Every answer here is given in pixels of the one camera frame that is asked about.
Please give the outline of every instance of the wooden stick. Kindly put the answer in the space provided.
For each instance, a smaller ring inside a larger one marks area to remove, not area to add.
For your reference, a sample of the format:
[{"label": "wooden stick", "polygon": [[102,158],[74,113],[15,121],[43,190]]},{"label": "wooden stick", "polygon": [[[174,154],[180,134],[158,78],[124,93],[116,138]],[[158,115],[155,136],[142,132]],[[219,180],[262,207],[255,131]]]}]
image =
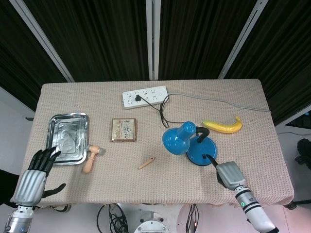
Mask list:
[{"label": "wooden stick", "polygon": [[142,168],[146,167],[148,164],[152,163],[154,160],[155,160],[155,157],[151,157],[147,162],[140,165],[140,167],[138,169],[142,169]]}]

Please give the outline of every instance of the cable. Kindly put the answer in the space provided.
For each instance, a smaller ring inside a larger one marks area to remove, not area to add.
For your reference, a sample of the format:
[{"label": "cable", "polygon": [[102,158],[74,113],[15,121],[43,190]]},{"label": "cable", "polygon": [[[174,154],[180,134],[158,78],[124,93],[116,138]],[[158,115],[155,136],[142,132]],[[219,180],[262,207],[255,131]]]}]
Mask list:
[{"label": "cable", "polygon": [[280,135],[280,134],[285,134],[285,133],[291,133],[291,134],[295,134],[295,135],[298,135],[298,136],[308,136],[308,135],[311,135],[311,133],[308,133],[308,134],[298,134],[298,133],[293,133],[293,132],[283,132],[283,133],[277,133],[277,135]]},{"label": "cable", "polygon": [[211,99],[211,98],[204,98],[204,97],[197,97],[197,96],[192,96],[192,95],[187,95],[187,94],[182,94],[182,93],[169,93],[169,96],[171,95],[180,95],[180,96],[185,96],[185,97],[190,97],[190,98],[194,98],[194,99],[199,99],[199,100],[210,100],[210,101],[217,101],[217,102],[223,102],[223,103],[227,103],[230,104],[234,107],[237,108],[242,108],[242,109],[248,109],[248,110],[254,110],[254,111],[259,111],[259,112],[268,112],[271,113],[271,111],[269,109],[261,109],[261,108],[251,108],[251,107],[247,107],[247,106],[241,106],[241,105],[237,105],[234,103],[231,103],[229,101],[226,100],[219,100],[219,99]]},{"label": "cable", "polygon": [[193,226],[193,233],[195,233],[198,224],[199,224],[199,210],[198,207],[196,206],[196,204],[192,204],[190,206],[190,210],[189,210],[189,214],[188,214],[188,219],[186,222],[186,233],[190,232],[190,228],[191,228],[191,224],[193,221],[193,217],[194,217],[194,226]]},{"label": "cable", "polygon": [[103,232],[101,231],[101,229],[100,229],[100,227],[99,227],[98,218],[99,218],[99,214],[101,213],[101,211],[102,211],[102,209],[103,209],[104,207],[105,207],[105,205],[103,205],[103,206],[99,209],[99,211],[98,211],[98,213],[97,213],[97,217],[96,217],[97,230],[98,230],[100,233],[103,233]]},{"label": "cable", "polygon": [[[140,95],[136,95],[136,98],[135,100],[136,101],[140,101],[140,99],[142,99],[143,101],[145,101],[147,104],[149,104],[151,107],[153,107],[147,100],[145,100],[143,97],[141,97]],[[167,103],[167,101],[169,101],[170,99],[170,95],[167,95],[163,102],[160,104],[160,109],[157,109],[155,107],[153,107],[154,109],[156,109],[157,111],[159,111],[160,113],[160,117],[161,117],[161,121],[162,121],[162,124],[165,128],[169,128],[169,123],[184,123],[182,121],[169,121],[167,120],[164,115],[163,115],[163,110],[164,110],[164,105]]]},{"label": "cable", "polygon": [[[96,217],[96,225],[97,225],[97,230],[100,233],[103,233],[99,227],[99,215],[102,211],[102,209],[105,207],[105,205],[103,205],[98,213],[97,213],[97,217]],[[115,208],[118,208],[121,212],[121,216],[118,216],[117,214],[113,213],[113,210]],[[123,210],[121,209],[121,207],[119,207],[118,204],[115,204],[115,206],[111,209],[111,204],[109,204],[108,207],[108,211],[109,211],[109,228],[110,228],[110,232],[111,233],[129,233],[128,232],[128,226],[127,226],[127,220],[125,217],[125,214],[123,212]]]},{"label": "cable", "polygon": [[64,209],[62,209],[62,210],[57,210],[57,209],[55,209],[55,207],[57,207],[57,206],[51,206],[51,208],[57,212],[68,212],[71,209],[71,206],[69,206],[68,204],[66,204],[64,206]]}]

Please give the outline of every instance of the beige tablecloth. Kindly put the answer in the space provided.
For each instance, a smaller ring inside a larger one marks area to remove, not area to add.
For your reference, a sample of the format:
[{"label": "beige tablecloth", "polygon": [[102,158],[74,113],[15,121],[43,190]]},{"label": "beige tablecloth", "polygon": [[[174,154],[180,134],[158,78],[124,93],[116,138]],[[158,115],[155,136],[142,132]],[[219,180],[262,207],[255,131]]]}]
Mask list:
[{"label": "beige tablecloth", "polygon": [[[46,190],[66,183],[65,189],[42,199],[41,204],[62,203],[223,203],[236,204],[234,192],[217,183],[212,166],[196,166],[186,156],[170,154],[162,144],[165,128],[159,112],[151,107],[123,109],[124,91],[165,85],[169,93],[181,92],[223,99],[235,104],[268,109],[258,80],[183,80],[154,82],[54,83],[45,84],[35,113],[23,171],[46,145],[48,123],[56,114],[83,112],[89,116],[89,142],[106,149],[97,156],[89,174],[82,166],[54,166]],[[171,96],[165,117],[171,121],[205,119],[231,124],[240,116],[243,128],[233,134],[211,131],[218,147],[218,163],[235,161],[248,186],[262,205],[287,204],[294,196],[270,113],[240,109],[223,102]],[[138,121],[136,142],[110,142],[113,118]],[[138,166],[155,156],[142,170]]]}]

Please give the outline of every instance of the banana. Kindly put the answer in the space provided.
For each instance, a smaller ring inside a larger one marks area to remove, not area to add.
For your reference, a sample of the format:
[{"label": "banana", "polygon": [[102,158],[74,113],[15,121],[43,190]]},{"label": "banana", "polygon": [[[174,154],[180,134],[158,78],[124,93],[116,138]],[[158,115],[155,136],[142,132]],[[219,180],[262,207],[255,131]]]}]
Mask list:
[{"label": "banana", "polygon": [[211,130],[215,130],[221,133],[235,133],[242,128],[241,119],[238,116],[236,116],[235,119],[237,122],[235,122],[233,125],[223,125],[210,120],[203,121],[203,125]]}]

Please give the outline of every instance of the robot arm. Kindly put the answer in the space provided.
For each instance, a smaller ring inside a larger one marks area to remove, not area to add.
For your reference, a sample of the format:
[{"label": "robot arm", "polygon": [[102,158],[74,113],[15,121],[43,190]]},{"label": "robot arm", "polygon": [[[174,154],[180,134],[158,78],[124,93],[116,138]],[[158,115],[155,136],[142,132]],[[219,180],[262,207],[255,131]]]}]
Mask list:
[{"label": "robot arm", "polygon": [[51,156],[56,147],[39,150],[32,158],[28,170],[24,172],[16,192],[18,208],[11,213],[4,233],[26,233],[33,219],[33,207],[41,198],[48,197],[63,190],[65,183],[53,190],[44,191],[47,176],[60,151]]},{"label": "robot arm", "polygon": [[247,188],[246,179],[235,162],[218,164],[213,157],[208,158],[217,170],[217,180],[225,188],[235,192],[235,198],[256,231],[260,233],[277,233],[279,230],[254,197],[252,191]]}]

